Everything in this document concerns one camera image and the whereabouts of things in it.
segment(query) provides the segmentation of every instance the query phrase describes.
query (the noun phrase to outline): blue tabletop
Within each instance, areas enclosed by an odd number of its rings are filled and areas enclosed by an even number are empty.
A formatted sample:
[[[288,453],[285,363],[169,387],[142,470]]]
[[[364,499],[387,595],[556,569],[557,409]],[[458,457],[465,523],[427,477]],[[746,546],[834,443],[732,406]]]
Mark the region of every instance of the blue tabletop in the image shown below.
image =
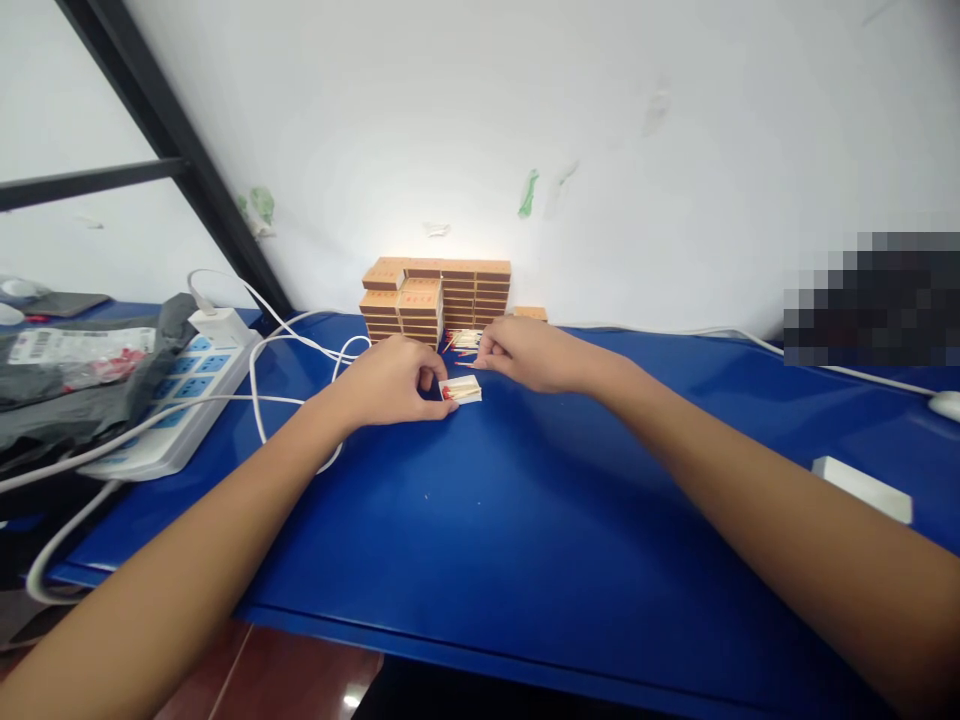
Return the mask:
[[[364,326],[324,315],[298,330],[339,349]],[[960,425],[923,398],[784,367],[736,340],[574,334],[805,467],[832,455],[912,495],[914,527],[960,554]],[[446,359],[451,375],[472,372]],[[332,366],[273,343],[258,363],[261,392],[308,397]],[[478,376],[483,402],[444,422],[349,438],[238,614],[683,715],[886,712],[604,408]],[[899,378],[960,384],[955,369]],[[268,429],[292,411],[265,405]],[[101,582],[257,446],[249,403],[231,403],[183,472],[136,486],[53,576]]]

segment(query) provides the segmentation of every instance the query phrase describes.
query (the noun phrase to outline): white cable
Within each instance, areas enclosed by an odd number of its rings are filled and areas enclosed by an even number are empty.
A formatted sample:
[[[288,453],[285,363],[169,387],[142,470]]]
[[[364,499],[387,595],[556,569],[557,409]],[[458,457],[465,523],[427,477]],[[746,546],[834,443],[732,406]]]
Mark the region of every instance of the white cable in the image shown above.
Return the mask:
[[[27,593],[30,597],[37,602],[46,603],[47,605],[75,605],[83,599],[83,596],[60,595],[47,590],[43,585],[43,576],[46,573],[47,563],[50,562],[50,558],[53,556],[53,553],[56,552],[60,543],[62,543],[70,533],[76,530],[80,523],[87,519],[90,513],[100,507],[110,495],[115,493],[122,484],[122,480],[111,480],[104,485],[103,490],[97,493],[93,500],[84,505],[83,509],[74,515],[73,519],[60,528],[60,531],[43,546],[43,550],[40,551],[40,554],[37,555],[33,564],[30,566],[30,572],[27,573]]]
[[[753,343],[756,343],[762,348],[769,350],[770,352],[776,353],[777,355],[783,355],[783,350],[778,348],[776,345],[771,345],[770,343],[761,340],[756,335],[748,333],[746,330],[741,330],[739,328],[733,327],[713,327],[713,328],[703,328],[701,330],[651,330],[650,328],[635,328],[627,325],[611,325],[609,323],[583,323],[579,325],[568,325],[564,324],[563,327],[573,328],[575,330],[629,330],[631,332],[643,332],[643,333],[652,333],[654,335],[717,335],[719,333],[736,333],[737,335],[742,335]],[[878,385],[887,385],[889,387],[897,388],[898,390],[907,390],[909,392],[917,393],[918,395],[933,396],[936,395],[935,390],[929,390],[927,388],[922,388],[918,385],[910,385],[908,383],[898,382],[897,380],[890,380],[888,378],[879,377],[877,375],[870,375],[868,373],[860,372],[859,370],[851,370],[845,367],[838,367],[837,365],[815,365],[815,366],[798,366],[798,367],[816,367],[820,370],[829,370],[831,372],[839,373],[841,375],[849,375],[850,377],[860,378],[861,380],[867,380]]]
[[[272,307],[270,307],[270,305],[267,303],[266,300],[263,299],[263,297],[260,295],[260,293],[258,293],[256,290],[253,289],[253,287],[250,285],[250,283],[248,283],[247,281],[245,281],[243,278],[237,277],[236,275],[230,275],[229,273],[223,273],[223,272],[220,272],[219,270],[211,270],[210,268],[197,268],[196,270],[191,270],[190,273],[187,275],[187,287],[190,288],[190,294],[193,295],[193,297],[197,300],[197,305],[198,305],[198,306],[200,305],[200,298],[203,298],[203,296],[202,296],[199,292],[197,292],[196,288],[194,288],[194,286],[193,286],[193,276],[196,275],[198,272],[209,272],[209,273],[213,273],[214,275],[222,275],[223,277],[228,277],[228,278],[231,278],[231,279],[233,279],[233,280],[236,280],[236,281],[238,281],[238,282],[240,282],[240,283],[243,283],[243,286],[247,289],[247,292],[249,292],[249,293],[250,293],[251,295],[253,295],[257,300],[260,301],[260,304],[263,305],[263,307],[265,307],[265,308],[267,309],[267,312],[270,313],[270,315],[273,317],[274,320],[277,321],[277,324],[278,324],[281,328],[283,328],[284,330],[286,330],[286,331],[287,331],[288,333],[290,333],[293,337],[297,338],[297,339],[298,339],[300,342],[302,342],[304,345],[307,345],[308,347],[312,347],[314,350],[319,350],[320,352],[322,352],[324,355],[326,355],[326,356],[327,356],[328,358],[330,358],[331,360],[338,360],[338,359],[339,359],[338,353],[335,353],[335,352],[333,352],[332,350],[327,350],[325,347],[321,347],[320,345],[318,345],[317,343],[315,343],[315,342],[314,342],[313,340],[311,340],[310,338],[305,338],[305,337],[303,337],[303,336],[301,336],[301,335],[298,335],[298,334],[296,333],[296,331],[295,331],[292,327],[290,327],[290,325],[288,325],[287,323],[285,323],[285,322],[283,321],[283,319],[277,314],[277,312],[276,312]],[[212,307],[212,306],[210,305],[210,302],[209,302],[208,300],[206,300],[206,298],[203,298],[203,300],[204,300],[204,303],[205,303],[206,306]],[[297,320],[299,320],[299,319],[301,319],[301,318],[304,318],[304,317],[306,317],[307,315],[312,315],[312,314],[314,314],[314,313],[303,313],[302,315],[298,315],[298,316],[297,316],[296,318],[294,318],[291,322],[296,322]],[[357,359],[357,356],[356,356],[356,355],[347,355],[344,359],[345,359],[345,360],[356,360],[356,359]]]
[[[279,397],[272,397],[272,396],[266,396],[266,395],[261,396],[260,399],[269,400],[271,402],[291,403],[293,405],[303,405],[304,403],[303,400],[297,400],[296,398],[279,398]],[[173,413],[179,410],[184,410],[188,407],[199,405],[200,403],[211,402],[213,400],[253,400],[253,396],[252,395],[210,395],[208,397],[203,397],[203,398],[193,398],[192,400],[187,400],[185,402],[180,403],[179,405],[174,405],[173,407],[167,408],[166,410],[161,410],[156,415],[151,415],[150,417],[148,417],[146,420],[144,420],[142,423],[137,425],[135,428],[127,430],[122,435],[118,435],[113,440],[105,442],[103,445],[96,447],[93,450],[88,450],[85,453],[81,453],[72,458],[67,458],[66,460],[61,460],[60,462],[55,463],[53,465],[49,465],[47,467],[38,468],[37,470],[31,470],[30,472],[24,473],[23,475],[17,475],[15,477],[8,478],[7,480],[3,480],[2,482],[0,482],[0,494],[9,492],[10,490],[14,490],[24,485],[29,485],[30,483],[36,482],[37,480],[43,480],[44,478],[48,478],[51,475],[56,475],[57,473],[63,472],[64,470],[72,470],[75,467],[79,467],[80,465],[85,465],[88,462],[92,462],[93,460],[96,460],[97,458],[103,455],[106,455],[107,453],[113,450],[116,450],[118,447],[123,445],[128,440],[132,440],[133,438],[137,437],[140,433],[142,433],[144,430],[147,430],[148,428],[151,428],[154,425],[156,425],[165,417],[173,415]]]
[[[299,320],[302,320],[306,317],[310,317],[312,315],[320,314],[321,312],[325,312],[325,311],[313,310],[310,312],[301,313],[300,315],[297,315],[295,318],[290,320],[289,324],[285,323],[277,314],[277,312],[272,307],[270,307],[267,301],[264,300],[260,296],[260,294],[256,290],[254,290],[244,280],[232,275],[228,275],[226,273],[221,273],[217,270],[209,270],[206,268],[201,268],[201,269],[192,271],[187,276],[187,285],[190,288],[191,294],[193,295],[194,299],[197,302],[197,307],[199,307],[203,312],[205,312],[208,315],[214,314],[215,309],[213,307],[213,304],[210,303],[210,301],[207,300],[205,297],[203,297],[199,292],[197,292],[196,288],[193,287],[193,276],[197,272],[212,272],[218,275],[224,275],[225,277],[232,277],[236,280],[239,280],[241,283],[243,283],[243,285],[247,288],[247,290],[257,300],[260,301],[260,303],[267,309],[267,311],[273,316],[273,318],[277,321],[279,325],[279,327],[276,330],[274,330],[265,339],[258,342],[256,346],[254,346],[254,348],[251,350],[250,358],[249,358],[251,394],[250,395],[212,395],[209,397],[195,398],[193,400],[188,400],[186,402],[180,403],[178,405],[175,405],[171,408],[163,410],[157,413],[156,415],[153,415],[147,418],[147,420],[140,423],[136,427],[131,428],[127,432],[114,438],[113,440],[110,440],[109,442],[104,443],[98,448],[82,453],[75,457],[69,458],[67,460],[54,463],[53,465],[50,465],[48,467],[40,468],[38,470],[24,473],[23,475],[18,475],[16,477],[12,477],[7,480],[0,481],[0,494],[7,492],[9,490],[13,490],[18,487],[22,487],[23,485],[27,485],[31,482],[42,480],[43,478],[50,477],[51,475],[54,475],[59,472],[63,472],[64,470],[70,470],[74,467],[79,467],[80,465],[84,465],[92,460],[96,460],[97,458],[112,452],[113,450],[115,450],[116,448],[118,448],[120,445],[127,442],[128,440],[131,440],[137,437],[142,432],[153,427],[156,423],[160,422],[161,420],[168,417],[169,415],[172,415],[175,412],[179,412],[180,410],[191,407],[193,405],[198,405],[200,403],[210,402],[213,400],[252,400],[253,407],[254,407],[254,418],[256,420],[256,425],[257,425],[257,432],[260,435],[261,443],[266,444],[267,437],[266,437],[266,432],[264,431],[264,428],[263,428],[263,419],[260,413],[260,400],[263,399],[263,400],[270,400],[274,402],[286,402],[294,405],[303,405],[304,401],[298,400],[295,398],[278,398],[273,396],[264,396],[262,398],[260,397],[257,391],[257,376],[256,376],[255,362],[265,345],[267,345],[268,343],[274,340],[285,340],[287,338],[293,338],[293,339],[299,340],[301,343],[303,343],[308,347],[311,347],[315,350],[319,350],[324,355],[329,357],[331,360],[336,361],[336,364],[334,365],[334,368],[333,368],[333,375],[330,379],[330,382],[333,382],[334,380],[337,379],[337,375],[340,371],[341,364],[349,365],[350,361],[355,360],[357,358],[356,355],[346,354],[346,350],[350,346],[350,344],[355,342],[356,340],[366,340],[367,344],[368,345],[370,344],[370,339],[368,337],[365,337],[363,335],[358,335],[347,340],[347,342],[344,343],[343,347],[340,349],[339,353],[335,353],[331,350],[327,350],[326,348],[320,346],[319,344],[315,343],[309,338],[305,338],[297,334],[293,330],[293,328],[290,327],[290,325],[292,325],[295,322],[298,322]],[[279,335],[281,330],[286,330],[289,334]],[[330,459],[323,464],[323,466],[317,471],[316,474],[319,475],[320,473],[327,470],[331,465],[333,465],[336,459],[340,456],[340,451],[342,449],[343,449],[343,443],[340,443],[339,445],[337,445],[337,448],[336,450],[334,450],[333,454],[330,456]],[[40,554],[37,555],[37,557],[34,559],[33,563],[30,566],[30,571],[27,574],[27,593],[34,600],[37,600],[38,602],[42,602],[42,603],[47,603],[49,605],[72,605],[72,604],[78,603],[82,599],[82,598],[72,597],[72,596],[70,597],[63,596],[63,595],[59,595],[57,593],[52,593],[48,591],[43,585],[43,578],[46,573],[46,566],[47,566],[47,563],[50,561],[50,558],[53,556],[54,552],[56,552],[60,543],[62,543],[63,540],[67,536],[69,536],[70,533],[72,533],[80,525],[80,523],[82,523],[90,515],[90,513],[92,513],[101,504],[103,504],[103,502],[111,494],[113,494],[117,490],[117,488],[120,487],[121,482],[122,481],[120,480],[111,480],[106,485],[104,485],[103,490],[101,490],[89,503],[87,503],[87,505],[85,505],[83,509],[81,509],[80,512],[77,513],[66,525],[60,528],[57,534],[54,535],[47,542],[43,550],[40,551]]]
[[[300,317],[304,317],[308,314],[312,314],[312,313],[304,313],[304,315],[294,318],[291,322],[296,322],[298,319],[300,319]],[[250,351],[250,357],[248,359],[249,372],[250,372],[250,395],[253,399],[253,418],[257,424],[257,433],[260,435],[260,442],[264,444],[267,442],[267,433],[263,429],[263,416],[260,413],[260,401],[257,399],[258,398],[257,368],[255,363],[257,358],[260,356],[261,350],[267,343],[271,343],[276,340],[290,340],[290,339],[296,339],[296,338],[294,338],[292,335],[276,335],[276,334],[269,335],[268,337],[265,337],[263,340],[261,340],[260,342],[258,342],[256,345],[253,346],[253,350]],[[341,363],[349,364],[349,363],[346,363],[345,358],[356,357],[353,355],[347,355],[346,351],[347,351],[347,348],[357,340],[366,340],[368,345],[370,344],[370,338],[366,337],[365,335],[355,335],[354,337],[347,340],[343,344],[343,347],[340,348],[340,352],[337,353],[337,363],[336,365],[333,366],[333,375],[330,377],[331,383],[337,379],[337,375],[340,372]]]

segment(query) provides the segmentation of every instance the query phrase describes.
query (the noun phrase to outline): smartphone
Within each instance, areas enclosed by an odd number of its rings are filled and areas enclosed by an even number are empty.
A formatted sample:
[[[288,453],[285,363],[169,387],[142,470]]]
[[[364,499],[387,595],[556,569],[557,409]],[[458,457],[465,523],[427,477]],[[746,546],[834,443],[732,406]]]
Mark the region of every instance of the smartphone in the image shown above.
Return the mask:
[[[20,308],[26,316],[73,317],[110,300],[100,293],[47,293]]]

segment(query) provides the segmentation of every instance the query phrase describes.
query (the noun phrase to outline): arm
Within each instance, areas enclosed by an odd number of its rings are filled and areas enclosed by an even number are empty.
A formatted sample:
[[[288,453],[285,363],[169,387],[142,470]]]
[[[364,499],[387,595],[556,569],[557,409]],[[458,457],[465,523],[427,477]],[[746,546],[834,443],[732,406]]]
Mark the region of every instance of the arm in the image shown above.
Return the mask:
[[[751,440],[619,355],[501,318],[477,367],[620,418],[738,555],[905,715],[960,684],[960,559]]]
[[[314,474],[361,425],[440,420],[440,357],[399,336],[366,351],[247,462],[70,613],[0,686],[0,717],[153,717],[226,620]]]

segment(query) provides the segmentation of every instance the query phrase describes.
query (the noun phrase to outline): power strip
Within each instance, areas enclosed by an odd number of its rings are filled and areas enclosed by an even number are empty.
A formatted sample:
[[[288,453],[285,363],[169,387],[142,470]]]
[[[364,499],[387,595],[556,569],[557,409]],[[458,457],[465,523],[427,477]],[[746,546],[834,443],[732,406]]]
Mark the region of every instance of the power strip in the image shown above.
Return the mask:
[[[153,393],[143,419],[174,407],[178,400],[232,395],[247,376],[247,361],[260,335],[245,347],[214,347],[203,335],[177,357]],[[101,480],[155,480],[180,472],[220,416],[226,402],[200,403],[164,418],[115,451],[77,472]]]

